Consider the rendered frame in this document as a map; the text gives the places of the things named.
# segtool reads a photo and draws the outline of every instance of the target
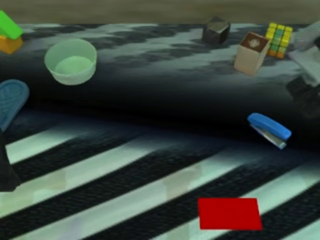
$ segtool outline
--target orange block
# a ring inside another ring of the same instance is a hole
[[[269,54],[269,56],[275,57],[277,55],[277,52],[273,51],[273,50],[269,50],[268,54]]]
[[[22,44],[23,41],[21,37],[12,40],[6,36],[0,35],[0,51],[5,52],[6,54],[13,54],[22,46]]]
[[[283,52],[277,52],[276,53],[276,57],[278,58],[278,59],[283,59],[284,57],[285,57],[285,54],[283,53]]]

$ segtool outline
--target red book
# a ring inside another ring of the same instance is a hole
[[[256,198],[199,198],[201,230],[262,230]]]

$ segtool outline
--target beige box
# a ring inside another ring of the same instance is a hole
[[[265,60],[270,42],[264,36],[249,32],[236,52],[234,68],[249,76],[255,76]]]

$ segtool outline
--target beige wall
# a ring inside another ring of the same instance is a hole
[[[320,0],[3,0],[18,23],[312,23]]]

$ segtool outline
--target rubik's cube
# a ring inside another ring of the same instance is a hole
[[[13,54],[23,44],[23,30],[2,10],[0,10],[0,51]]]
[[[270,23],[265,37],[270,40],[268,55],[283,59],[290,43],[292,27]]]

